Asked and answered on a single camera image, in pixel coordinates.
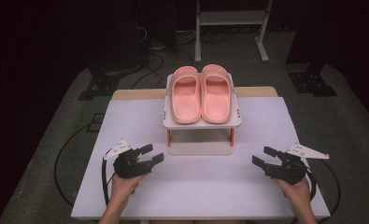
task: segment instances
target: white shelf stand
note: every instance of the white shelf stand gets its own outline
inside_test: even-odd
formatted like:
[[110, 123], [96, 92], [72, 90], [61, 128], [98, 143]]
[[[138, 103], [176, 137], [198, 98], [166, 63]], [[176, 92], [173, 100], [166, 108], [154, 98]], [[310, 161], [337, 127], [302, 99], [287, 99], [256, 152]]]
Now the white shelf stand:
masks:
[[196, 3], [196, 37], [195, 37], [195, 62], [200, 63], [201, 57], [201, 26], [204, 25], [246, 25], [260, 24], [260, 35], [255, 37], [257, 48], [263, 62], [269, 61], [263, 46], [266, 24], [268, 23], [273, 0], [268, 0], [265, 10], [248, 11], [204, 11], [200, 9], [200, 0]]

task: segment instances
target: floor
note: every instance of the floor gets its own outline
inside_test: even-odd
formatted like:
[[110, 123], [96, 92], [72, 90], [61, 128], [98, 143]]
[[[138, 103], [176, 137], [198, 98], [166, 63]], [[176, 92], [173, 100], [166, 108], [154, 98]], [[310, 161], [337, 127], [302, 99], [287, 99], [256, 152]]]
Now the floor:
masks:
[[[297, 93], [288, 73], [303, 71], [307, 64], [285, 64], [295, 32], [266, 33], [264, 45], [270, 58], [268, 63], [262, 62], [254, 44], [256, 34], [212, 36], [222, 41], [202, 45], [201, 63], [193, 62], [193, 42], [179, 45], [177, 52], [155, 50], [148, 58], [149, 68], [122, 77], [118, 89], [165, 88], [167, 76], [180, 66], [192, 64], [201, 70], [210, 63], [225, 67], [232, 74], [235, 86], [274, 87], [286, 102], [301, 144], [326, 152], [331, 157], [328, 163], [339, 179], [342, 197], [335, 214], [325, 223], [369, 223], [368, 111], [350, 89], [345, 77], [328, 64], [323, 67], [321, 75], [337, 96], [315, 97], [311, 93]], [[79, 101], [91, 79], [89, 69], [85, 69], [67, 91], [0, 223], [94, 222], [70, 217], [70, 204], [76, 199], [97, 138], [97, 133], [86, 132], [87, 124], [94, 114], [106, 111], [111, 98], [103, 96]], [[333, 173], [321, 162], [309, 160], [309, 163], [328, 207], [333, 209], [338, 196]], [[56, 187], [55, 177], [66, 200]], [[290, 221], [254, 220], [254, 223]]]

